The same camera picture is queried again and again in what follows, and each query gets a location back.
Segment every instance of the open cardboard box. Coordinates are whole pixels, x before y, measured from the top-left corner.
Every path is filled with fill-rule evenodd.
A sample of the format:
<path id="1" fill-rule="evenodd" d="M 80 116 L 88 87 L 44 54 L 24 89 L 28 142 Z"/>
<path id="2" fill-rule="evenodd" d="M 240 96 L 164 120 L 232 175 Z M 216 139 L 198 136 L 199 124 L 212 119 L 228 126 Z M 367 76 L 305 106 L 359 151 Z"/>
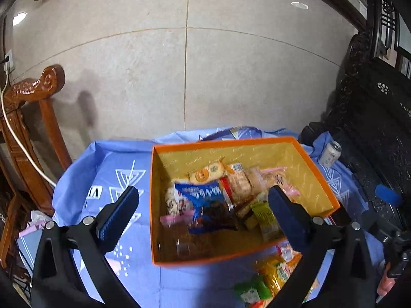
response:
<path id="1" fill-rule="evenodd" d="M 181 261 L 175 259 L 175 241 L 166 234 L 160 216 L 167 215 L 165 192 L 173 179 L 187 178 L 215 161 L 240 162 L 244 168 L 287 167 L 289 182 L 300 192 L 295 198 L 311 216 L 327 217 L 340 204 L 324 177 L 295 138 L 280 137 L 229 141 L 206 141 L 153 148 L 151 163 L 150 229 L 153 263 L 159 266 L 204 264 L 264 250 L 284 237 L 263 242 L 259 227 L 254 230 L 219 230 L 211 233 L 213 256 Z"/>

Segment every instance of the blue snack package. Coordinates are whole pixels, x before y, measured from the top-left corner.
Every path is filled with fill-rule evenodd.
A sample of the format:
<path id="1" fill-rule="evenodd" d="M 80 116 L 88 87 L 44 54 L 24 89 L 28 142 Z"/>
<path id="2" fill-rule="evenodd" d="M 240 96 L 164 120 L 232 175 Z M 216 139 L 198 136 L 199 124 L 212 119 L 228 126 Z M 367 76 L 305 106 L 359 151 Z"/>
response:
<path id="1" fill-rule="evenodd" d="M 203 185 L 175 183 L 180 191 L 194 205 L 195 223 L 189 232 L 201 234 L 220 229 L 237 230 L 234 217 L 230 214 L 233 205 L 219 181 Z"/>

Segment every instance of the metal bolt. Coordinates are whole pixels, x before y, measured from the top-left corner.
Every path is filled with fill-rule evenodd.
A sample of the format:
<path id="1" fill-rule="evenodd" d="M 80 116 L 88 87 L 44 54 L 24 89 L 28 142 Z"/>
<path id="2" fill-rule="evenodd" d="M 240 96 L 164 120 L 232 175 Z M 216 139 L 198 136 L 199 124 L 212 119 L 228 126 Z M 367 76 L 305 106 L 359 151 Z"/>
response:
<path id="1" fill-rule="evenodd" d="M 83 223 L 88 226 L 94 222 L 94 218 L 92 216 L 87 216 L 83 219 Z"/>
<path id="2" fill-rule="evenodd" d="M 316 225 L 322 225 L 324 223 L 324 220 L 320 218 L 319 216 L 315 216 L 312 218 L 312 222 L 315 223 Z"/>
<path id="3" fill-rule="evenodd" d="M 46 223 L 46 229 L 51 229 L 53 228 L 55 225 L 54 221 L 49 221 L 48 223 Z"/>
<path id="4" fill-rule="evenodd" d="M 354 230 L 360 230 L 360 229 L 361 229 L 360 224 L 359 224 L 358 222 L 356 222 L 356 221 L 354 221 L 354 222 L 351 224 L 351 227 L 354 228 Z"/>

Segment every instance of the can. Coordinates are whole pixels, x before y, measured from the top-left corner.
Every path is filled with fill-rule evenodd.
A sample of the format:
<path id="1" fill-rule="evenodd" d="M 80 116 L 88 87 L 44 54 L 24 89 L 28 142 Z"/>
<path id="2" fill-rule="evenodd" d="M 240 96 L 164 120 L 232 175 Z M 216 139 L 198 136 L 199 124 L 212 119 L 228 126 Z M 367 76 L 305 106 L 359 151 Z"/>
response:
<path id="1" fill-rule="evenodd" d="M 329 142 L 321 154 L 318 163 L 324 167 L 331 168 L 341 155 L 341 145 L 335 141 Z"/>

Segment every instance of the white cable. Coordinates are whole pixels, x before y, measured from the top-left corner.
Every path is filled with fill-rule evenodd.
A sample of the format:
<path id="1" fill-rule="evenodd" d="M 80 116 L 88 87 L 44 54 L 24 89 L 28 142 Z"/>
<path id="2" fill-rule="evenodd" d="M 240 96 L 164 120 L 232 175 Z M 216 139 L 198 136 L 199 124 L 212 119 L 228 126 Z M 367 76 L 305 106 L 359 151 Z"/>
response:
<path id="1" fill-rule="evenodd" d="M 53 187 L 55 187 L 55 183 L 50 179 L 50 177 L 48 177 L 44 172 L 41 171 L 41 169 L 37 166 L 37 164 L 33 161 L 33 159 L 31 158 L 30 154 L 28 153 L 28 151 L 26 150 L 26 148 L 24 148 L 23 144 L 20 142 L 20 140 L 17 138 L 16 134 L 14 133 L 10 123 L 9 123 L 9 119 L 7 118 L 6 115 L 6 110 L 4 108 L 4 92 L 6 91 L 7 85 L 9 84 L 9 64 L 7 63 L 7 61 L 4 64 L 4 71 L 6 72 L 6 85 L 4 86 L 2 92 L 1 92 L 1 109 L 3 111 L 3 116 L 4 119 L 6 121 L 7 127 L 10 130 L 10 133 L 12 134 L 13 138 L 15 139 L 15 141 L 17 142 L 17 144 L 20 146 L 21 150 L 24 152 L 24 154 L 27 156 L 28 160 L 30 161 L 31 165 L 36 169 L 36 171 L 46 180 L 48 181 L 48 183 L 50 185 L 52 185 Z"/>

